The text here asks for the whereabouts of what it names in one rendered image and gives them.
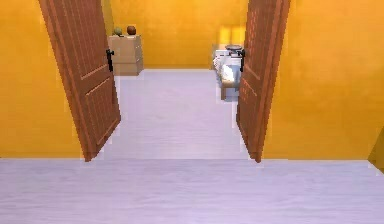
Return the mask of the brown wooden room door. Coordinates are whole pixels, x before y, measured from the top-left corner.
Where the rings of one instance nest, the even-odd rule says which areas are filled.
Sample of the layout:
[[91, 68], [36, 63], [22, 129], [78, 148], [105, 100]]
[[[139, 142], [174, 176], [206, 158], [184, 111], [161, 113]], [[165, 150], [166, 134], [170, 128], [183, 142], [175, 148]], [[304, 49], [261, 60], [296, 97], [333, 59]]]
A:
[[249, 0], [236, 121], [260, 163], [291, 0]]
[[95, 158], [121, 121], [101, 0], [38, 0], [83, 157]]

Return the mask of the tan chest of drawers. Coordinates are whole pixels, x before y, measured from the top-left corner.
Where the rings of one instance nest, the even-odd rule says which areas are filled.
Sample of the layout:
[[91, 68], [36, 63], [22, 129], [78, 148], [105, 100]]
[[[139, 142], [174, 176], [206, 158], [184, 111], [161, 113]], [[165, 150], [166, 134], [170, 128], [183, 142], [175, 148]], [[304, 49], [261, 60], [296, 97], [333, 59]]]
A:
[[143, 70], [143, 54], [140, 35], [109, 36], [109, 48], [112, 55], [113, 74], [115, 76], [138, 76]]

